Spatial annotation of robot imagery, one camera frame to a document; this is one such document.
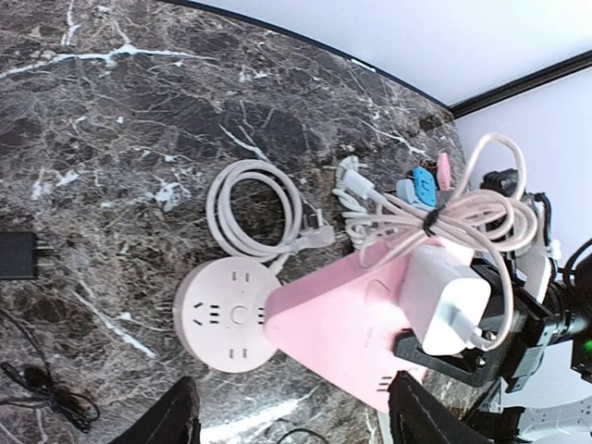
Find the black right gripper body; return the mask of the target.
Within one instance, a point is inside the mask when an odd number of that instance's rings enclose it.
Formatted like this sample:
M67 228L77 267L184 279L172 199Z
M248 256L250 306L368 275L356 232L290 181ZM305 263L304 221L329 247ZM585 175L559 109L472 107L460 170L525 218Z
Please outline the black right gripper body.
M485 259L475 259L473 270L491 287L491 296L479 323L483 333L500 331L503 320L503 291L499 270ZM493 351L478 351L477 364L471 375L471 385L482 388L499 378L508 393L525 388L528 379L538 369L549 344L551 311L526 290L525 274L515 265L510 266L513 290L512 325L502 344Z

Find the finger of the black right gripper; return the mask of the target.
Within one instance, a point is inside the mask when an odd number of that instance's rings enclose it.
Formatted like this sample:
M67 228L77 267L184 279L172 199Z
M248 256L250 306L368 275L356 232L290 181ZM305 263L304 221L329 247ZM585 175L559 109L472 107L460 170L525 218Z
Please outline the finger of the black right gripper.
M484 387L486 383L495 380L494 364L486 359L483 351L472 349L456 355L429 355L421 348L411 330L404 330L396 336L393 354L471 387Z

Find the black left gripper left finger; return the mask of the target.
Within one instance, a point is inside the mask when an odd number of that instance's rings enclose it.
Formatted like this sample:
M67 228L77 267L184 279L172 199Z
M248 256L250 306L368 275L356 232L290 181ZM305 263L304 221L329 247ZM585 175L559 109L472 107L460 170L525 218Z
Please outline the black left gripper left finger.
M109 444L199 444L200 398L190 376L180 378L142 417Z

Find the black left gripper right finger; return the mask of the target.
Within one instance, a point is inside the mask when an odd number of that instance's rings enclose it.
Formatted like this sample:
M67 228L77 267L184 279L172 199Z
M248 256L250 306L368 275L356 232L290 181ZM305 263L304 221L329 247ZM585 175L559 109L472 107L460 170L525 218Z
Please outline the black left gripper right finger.
M388 387L390 434L394 443L478 443L462 423L414 377L400 371Z

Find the pink round power socket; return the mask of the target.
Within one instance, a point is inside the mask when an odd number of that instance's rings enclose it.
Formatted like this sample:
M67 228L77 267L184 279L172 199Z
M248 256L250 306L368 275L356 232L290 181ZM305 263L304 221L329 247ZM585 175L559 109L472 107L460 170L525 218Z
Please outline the pink round power socket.
M277 352L265 334L265 303L280 287L266 266L226 257L193 268L180 282L173 319L184 349L217 371L239 374Z

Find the pink triangular power socket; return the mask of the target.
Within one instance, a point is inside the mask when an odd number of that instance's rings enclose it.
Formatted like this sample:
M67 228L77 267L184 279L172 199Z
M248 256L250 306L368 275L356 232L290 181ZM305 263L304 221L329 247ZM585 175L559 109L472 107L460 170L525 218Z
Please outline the pink triangular power socket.
M393 351L411 327L398 305L409 259L378 265L386 251L371 247L365 266L349 254L272 291L265 303L265 333L277 349L382 413L398 372L426 373Z

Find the pink plug adapter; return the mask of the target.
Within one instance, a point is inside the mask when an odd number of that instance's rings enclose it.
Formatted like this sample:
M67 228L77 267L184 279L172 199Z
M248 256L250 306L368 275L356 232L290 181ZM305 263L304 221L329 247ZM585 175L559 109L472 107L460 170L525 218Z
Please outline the pink plug adapter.
M441 191L451 189L450 160L447 153L440 153L437 160L437 183Z

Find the blue plug adapter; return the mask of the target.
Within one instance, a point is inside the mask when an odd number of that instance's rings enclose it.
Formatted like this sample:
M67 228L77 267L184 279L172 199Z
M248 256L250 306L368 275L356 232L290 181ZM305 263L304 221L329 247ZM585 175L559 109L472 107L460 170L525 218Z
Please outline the blue plug adapter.
M418 202L430 207L436 207L437 186L432 174L427 169L418 166L411 170L409 178L413 182Z

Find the black plug adapter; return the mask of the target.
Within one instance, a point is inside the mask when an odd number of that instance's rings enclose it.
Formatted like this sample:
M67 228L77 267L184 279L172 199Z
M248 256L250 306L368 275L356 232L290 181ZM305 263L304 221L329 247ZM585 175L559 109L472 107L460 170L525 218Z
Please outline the black plug adapter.
M55 250L41 242L36 233L26 231L2 232L0 244L2 280L36 279L39 276L39 260Z

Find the grey-blue power strip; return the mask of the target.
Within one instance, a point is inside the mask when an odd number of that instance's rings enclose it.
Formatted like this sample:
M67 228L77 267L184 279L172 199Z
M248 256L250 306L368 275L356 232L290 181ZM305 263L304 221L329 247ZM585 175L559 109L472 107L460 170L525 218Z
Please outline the grey-blue power strip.
M407 204L419 202L412 179L399 179L396 184L396 195Z

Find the white multicolour power strip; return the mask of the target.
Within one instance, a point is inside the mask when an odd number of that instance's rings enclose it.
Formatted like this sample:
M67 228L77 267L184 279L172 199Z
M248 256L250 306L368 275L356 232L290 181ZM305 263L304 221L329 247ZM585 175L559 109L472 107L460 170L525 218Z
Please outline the white multicolour power strip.
M375 184L360 173L361 167L367 167L367 164L361 163L355 155L342 159L337 166L336 184L332 189L332 194L343 207L341 216L355 251L360 250L366 238L375 231L374 223L368 219L369 211L359 200L370 200L380 206L389 202L383 193L376 190Z

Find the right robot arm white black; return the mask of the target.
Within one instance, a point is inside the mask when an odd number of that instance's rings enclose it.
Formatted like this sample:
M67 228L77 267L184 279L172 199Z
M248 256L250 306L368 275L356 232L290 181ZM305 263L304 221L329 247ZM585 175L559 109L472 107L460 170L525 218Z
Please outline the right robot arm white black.
M492 443L559 443L591 432L591 244L553 268L537 300L513 284L515 318L495 351L457 357L426 354L411 332L394 341L394 354L484 388L462 419Z

